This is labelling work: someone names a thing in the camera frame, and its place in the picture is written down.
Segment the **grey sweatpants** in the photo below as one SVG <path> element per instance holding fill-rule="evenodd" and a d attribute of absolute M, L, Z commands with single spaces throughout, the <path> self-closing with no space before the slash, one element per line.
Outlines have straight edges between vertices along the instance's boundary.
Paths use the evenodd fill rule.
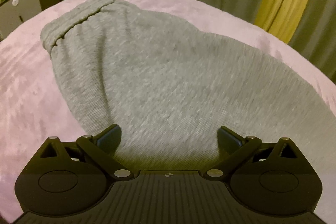
<path fill-rule="evenodd" d="M 317 173 L 335 171 L 335 116 L 281 61 L 232 38 L 122 0 L 88 0 L 41 41 L 59 90 L 88 134 L 122 129 L 114 158 L 137 170 L 207 170 L 226 126 L 291 138 Z"/>

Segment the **pink bed blanket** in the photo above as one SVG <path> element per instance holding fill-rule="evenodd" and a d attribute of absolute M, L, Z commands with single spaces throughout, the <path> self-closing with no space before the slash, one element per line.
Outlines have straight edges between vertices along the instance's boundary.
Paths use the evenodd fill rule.
<path fill-rule="evenodd" d="M 1 216 L 15 221 L 22 210 L 14 184 L 49 136 L 73 141 L 83 133 L 58 90 L 40 33 L 45 24 L 86 0 L 65 0 L 34 16 L 1 42 Z M 296 50 L 261 28 L 196 0 L 125 0 L 168 12 L 202 31 L 229 36 L 270 54 L 310 83 L 335 109 L 335 84 Z"/>

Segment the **grey drawer cabinet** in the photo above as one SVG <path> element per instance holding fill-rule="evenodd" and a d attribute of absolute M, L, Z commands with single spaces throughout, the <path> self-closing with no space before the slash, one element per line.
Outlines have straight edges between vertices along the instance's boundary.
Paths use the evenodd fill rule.
<path fill-rule="evenodd" d="M 39 0 L 5 0 L 1 4 L 1 40 L 41 11 Z"/>

